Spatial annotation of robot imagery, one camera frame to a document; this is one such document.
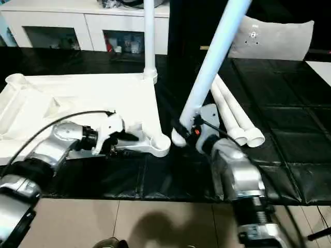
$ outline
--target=white pvc pipe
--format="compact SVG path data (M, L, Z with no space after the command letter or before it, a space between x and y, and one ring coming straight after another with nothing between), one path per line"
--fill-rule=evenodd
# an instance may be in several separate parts
M145 69L144 76L157 80L154 52L154 0L144 0L145 10Z
M239 127L215 81L213 82L210 91L212 92L213 98L215 100L216 106L218 108L219 114L221 115L228 135L234 138L238 142L238 144L243 146L247 143L245 131Z
M8 77L6 77L5 81L7 84L11 84L17 89L21 89L21 86L29 84L25 76L20 73L9 75Z
M243 108L240 106L238 101L232 95L232 93L218 74L216 75L215 83L220 89L221 94L227 102L239 126L245 130L247 145L249 147L257 147L262 145L265 141L264 135L262 134L260 129L254 126L252 121L249 119Z
M179 119L187 130L191 130L193 126L193 117L201 108L250 3L251 0L229 0L227 3ZM175 129L172 130L172 141L176 146L186 145L185 139Z
M159 112L157 109L157 102L155 96L154 85L152 84L152 79L145 79L142 84L148 84L145 87L144 93L147 96L154 96L153 102L149 99L149 106L147 110L144 110L142 115L144 116L144 122L142 124L142 129L144 134L149 138L151 142L151 146L159 151L169 149L171 141L170 139L162 133Z

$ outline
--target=black tablecloth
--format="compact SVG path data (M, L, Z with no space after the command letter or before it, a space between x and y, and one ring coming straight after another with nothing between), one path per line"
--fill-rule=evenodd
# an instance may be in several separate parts
M142 72L143 57L105 52L0 48L5 77ZM157 56L155 85L163 132L186 102L201 59ZM245 148L281 191L264 178L276 204L331 204L331 87L305 62L227 59L219 71L266 142ZM212 102L210 96L206 103ZM48 197L219 202L207 160L191 148L171 147L164 158L150 154L68 161Z

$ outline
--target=white cabinet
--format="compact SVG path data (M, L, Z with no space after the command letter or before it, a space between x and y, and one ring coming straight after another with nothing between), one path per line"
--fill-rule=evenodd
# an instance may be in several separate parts
M36 37L37 34L34 33L31 33L31 37L29 37L25 27L59 27L72 28L74 30L81 50L93 50L84 14L2 11L2 15L8 23L19 47L32 48L31 39L44 38L44 36Z
M106 51L105 31L144 32L144 17L86 14L95 51ZM155 54L168 53L168 18L155 18Z
M11 0L0 12L20 47L52 47L67 33L81 50L107 51L111 32L144 32L143 9L103 9L96 0ZM169 3L155 8L156 54L168 53L169 16Z

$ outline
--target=white plastic part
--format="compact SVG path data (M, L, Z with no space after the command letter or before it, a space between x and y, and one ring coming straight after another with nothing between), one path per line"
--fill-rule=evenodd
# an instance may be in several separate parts
M219 118L217 114L217 107L215 104L207 104L201 107L200 116L208 123L214 125L215 127L219 127ZM199 153L205 154L205 151L203 150L203 145L205 141L212 135L216 135L217 137L219 137L219 132L206 124L202 124L199 138L195 144L195 148Z
M140 44L137 41L132 41L131 42L131 53L138 54L140 53Z
M247 143L245 137L245 131L239 127L236 119L234 118L227 102L225 101L220 89L216 85L217 76L212 84L210 91L212 92L213 98L215 100L216 106L218 108L219 114L223 120L224 126L230 137L234 138L238 144L243 146Z
M108 38L108 42L114 49L117 47L117 38Z
M195 80L194 86L180 116L180 123L191 130L193 118L201 108L215 75L219 70L231 46L242 18L247 12L251 0L229 0L218 24L207 55ZM171 138L176 146L183 147L186 141L176 130L172 130Z
M115 132L122 132L124 129L124 123L119 114L113 114L109 116L97 129L98 139L97 144L92 148L92 154L98 155L102 149L102 145L111 134Z
M252 121L249 119L243 108L240 106L238 101L232 95L226 84L223 82L221 77L217 74L215 77L215 83L220 89L221 94L226 100L232 114L237 120L239 126L245 130L245 136L247 138L247 145L249 147L257 147L264 143L265 137L260 131L256 128Z
M114 49L115 53L121 53L122 52L122 47L121 46L117 46L115 49Z
M151 151L157 157L169 152L171 142L161 130L153 79L144 79L142 73L14 74L6 82L0 93L0 165L5 164L24 141L46 124L65 115L88 110L116 110L123 118L125 130L134 134L138 132L142 137L127 149L142 151L141 142L147 139L152 148L146 152ZM88 114L68 120L96 130L107 116ZM50 131L51 128L47 129L35 141L46 138ZM28 146L22 156L27 155L31 148L33 146Z
M166 156L170 150L171 141L164 134L160 137L151 139L145 136L143 132L136 131L132 132L132 134L139 138L138 142L119 140L116 149L129 149L140 152L148 152L159 158Z
M145 69L144 77L157 82L154 52L154 0L144 0L145 10Z

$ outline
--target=white furniture panel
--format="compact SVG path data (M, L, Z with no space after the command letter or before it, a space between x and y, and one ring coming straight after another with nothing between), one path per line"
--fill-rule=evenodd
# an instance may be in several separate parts
M24 26L70 27L76 33L80 49L93 50L84 14L24 11L2 11L1 13L20 47L32 47Z
M104 9L97 0L10 0L0 6L1 11L36 11L84 14L107 14L116 16L143 17L144 9L120 6ZM170 3L155 8L155 17L169 18Z
M144 32L144 17L86 14L87 27L95 51L107 51L104 30ZM155 53L168 53L169 18L155 18Z

